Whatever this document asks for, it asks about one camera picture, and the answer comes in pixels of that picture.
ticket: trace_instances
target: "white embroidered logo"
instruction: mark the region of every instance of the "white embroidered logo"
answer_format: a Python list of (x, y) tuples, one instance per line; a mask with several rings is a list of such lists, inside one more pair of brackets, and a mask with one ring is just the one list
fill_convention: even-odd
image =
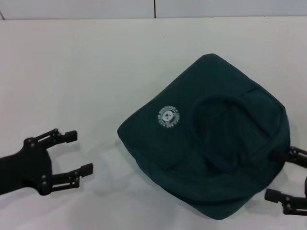
[(159, 111), (159, 124), (166, 128), (172, 128), (179, 122), (180, 115), (173, 106), (165, 106)]

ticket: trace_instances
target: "white table surface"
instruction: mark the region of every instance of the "white table surface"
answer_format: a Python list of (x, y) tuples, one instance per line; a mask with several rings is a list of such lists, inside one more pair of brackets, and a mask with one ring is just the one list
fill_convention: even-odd
[[(304, 230), (305, 217), (257, 194), (206, 218), (148, 179), (118, 126), (203, 54), (216, 53), (286, 107), (307, 149), (307, 17), (0, 22), (0, 156), (26, 137), (76, 129), (49, 153), (54, 173), (90, 162), (80, 189), (0, 196), (2, 230)], [(286, 164), (270, 188), (303, 196), (307, 170)]]

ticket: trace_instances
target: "white wall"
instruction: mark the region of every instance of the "white wall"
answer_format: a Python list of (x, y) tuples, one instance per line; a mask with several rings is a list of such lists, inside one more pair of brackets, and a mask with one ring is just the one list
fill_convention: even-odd
[(157, 18), (307, 15), (307, 0), (156, 0)]
[(0, 0), (5, 19), (153, 18), (154, 0)]

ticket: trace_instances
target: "green fabric bag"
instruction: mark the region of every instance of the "green fabric bag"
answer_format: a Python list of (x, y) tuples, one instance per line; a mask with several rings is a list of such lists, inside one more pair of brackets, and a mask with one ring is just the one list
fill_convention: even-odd
[(139, 167), (163, 189), (213, 219), (224, 219), (266, 188), (287, 151), (284, 106), (215, 54), (204, 55), (118, 135)]

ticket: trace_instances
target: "black metal bracket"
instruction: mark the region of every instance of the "black metal bracket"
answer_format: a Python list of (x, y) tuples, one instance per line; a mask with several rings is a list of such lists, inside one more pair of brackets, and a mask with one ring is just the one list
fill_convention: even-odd
[[(271, 160), (277, 162), (290, 162), (307, 168), (307, 151), (290, 146), (288, 152), (275, 151)], [(267, 189), (264, 199), (274, 203), (281, 202), (285, 215), (307, 216), (307, 178), (305, 180), (305, 197), (295, 197), (283, 194), (280, 191)]]
[(36, 138), (24, 140), (23, 148), (16, 154), (0, 158), (0, 195), (23, 187), (32, 187), (45, 196), (80, 186), (80, 177), (93, 174), (93, 164), (61, 174), (52, 175), (52, 163), (47, 149), (78, 138), (76, 131), (62, 135), (57, 129)]

